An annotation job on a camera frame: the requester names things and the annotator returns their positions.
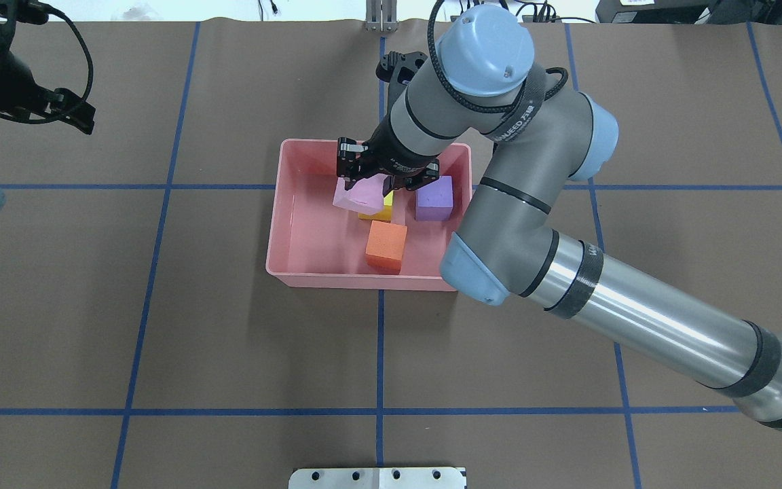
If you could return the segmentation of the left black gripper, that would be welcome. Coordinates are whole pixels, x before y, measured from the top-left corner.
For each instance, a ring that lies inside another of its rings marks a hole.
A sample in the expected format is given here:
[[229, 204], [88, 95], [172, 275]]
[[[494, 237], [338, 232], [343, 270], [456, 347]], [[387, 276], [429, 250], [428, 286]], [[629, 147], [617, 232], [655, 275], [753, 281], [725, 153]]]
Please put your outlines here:
[[30, 68], [12, 53], [0, 56], [0, 118], [19, 124], [60, 121], [84, 135], [95, 130], [96, 107], [65, 88], [35, 83]]

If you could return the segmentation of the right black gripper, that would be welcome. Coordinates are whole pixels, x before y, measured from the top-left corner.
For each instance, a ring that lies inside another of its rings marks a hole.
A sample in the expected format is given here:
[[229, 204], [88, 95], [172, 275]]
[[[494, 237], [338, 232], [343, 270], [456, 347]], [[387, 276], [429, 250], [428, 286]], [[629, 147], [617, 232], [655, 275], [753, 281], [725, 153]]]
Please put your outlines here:
[[441, 176], [438, 159], [403, 145], [393, 131], [390, 115], [385, 115], [367, 141], [339, 137], [336, 143], [336, 176], [344, 191], [375, 175], [391, 177], [390, 187], [416, 192]]

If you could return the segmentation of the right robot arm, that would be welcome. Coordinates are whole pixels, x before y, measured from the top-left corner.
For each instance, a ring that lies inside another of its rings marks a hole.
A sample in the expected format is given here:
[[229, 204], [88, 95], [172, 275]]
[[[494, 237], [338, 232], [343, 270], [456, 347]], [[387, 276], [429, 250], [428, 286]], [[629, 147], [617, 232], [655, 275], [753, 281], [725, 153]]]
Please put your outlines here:
[[[550, 223], [733, 314], [782, 332], [782, 26], [571, 29], [578, 79], [621, 120], [614, 166], [567, 191]], [[638, 442], [704, 448], [782, 434], [728, 399], [521, 298], [375, 295], [379, 346], [350, 400], [382, 448], [440, 436], [546, 451]]]

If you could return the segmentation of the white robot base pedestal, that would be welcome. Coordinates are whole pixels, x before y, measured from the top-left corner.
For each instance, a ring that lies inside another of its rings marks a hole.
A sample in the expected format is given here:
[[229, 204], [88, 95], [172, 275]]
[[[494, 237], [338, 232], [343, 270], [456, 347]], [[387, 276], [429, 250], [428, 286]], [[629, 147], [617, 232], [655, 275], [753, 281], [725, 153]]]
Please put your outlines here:
[[288, 488], [468, 488], [468, 477], [458, 467], [304, 468]]

